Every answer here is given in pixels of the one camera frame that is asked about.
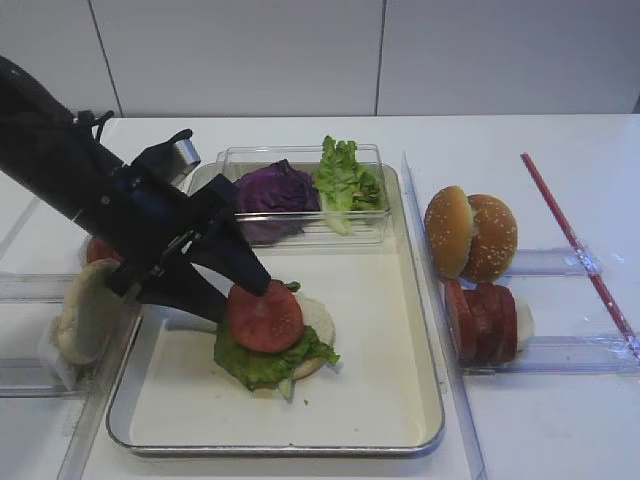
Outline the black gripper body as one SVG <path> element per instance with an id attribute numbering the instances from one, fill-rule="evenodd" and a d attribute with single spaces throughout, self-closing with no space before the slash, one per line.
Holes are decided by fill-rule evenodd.
<path id="1" fill-rule="evenodd" d="M 188 196 L 144 168 L 124 164 L 105 147 L 85 142 L 69 154 L 79 185 L 71 189 L 76 223 L 124 261 L 110 287 L 123 293 L 171 261 L 192 262 L 192 242 L 218 212 L 234 214 L 236 187 L 218 175 Z"/>

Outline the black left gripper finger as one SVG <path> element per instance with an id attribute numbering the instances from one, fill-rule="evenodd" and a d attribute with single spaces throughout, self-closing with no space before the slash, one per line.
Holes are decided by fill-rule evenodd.
<path id="1" fill-rule="evenodd" d="M 271 282 L 233 213 L 218 212 L 206 232 L 193 240 L 192 262 L 218 272 L 252 295 L 265 294 Z"/>

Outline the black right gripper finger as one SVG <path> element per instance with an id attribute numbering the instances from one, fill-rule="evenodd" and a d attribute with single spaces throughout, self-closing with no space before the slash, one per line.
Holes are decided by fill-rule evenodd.
<path id="1" fill-rule="evenodd" d="M 223 320 L 226 307 L 226 297 L 183 260 L 154 270 L 141 282 L 137 299 L 142 304 L 174 308 L 215 323 Z"/>

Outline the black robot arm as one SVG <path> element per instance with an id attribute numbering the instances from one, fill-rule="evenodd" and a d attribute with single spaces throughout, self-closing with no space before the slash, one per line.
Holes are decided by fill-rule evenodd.
<path id="1" fill-rule="evenodd" d="M 104 117 L 73 113 L 29 73 L 1 62 L 1 168 L 121 257 L 108 277 L 118 295 L 220 321 L 215 271 L 263 295 L 271 278 L 235 219 L 237 190 L 222 175 L 193 194 L 177 184 L 199 164 L 184 129 L 125 163 L 100 141 Z"/>

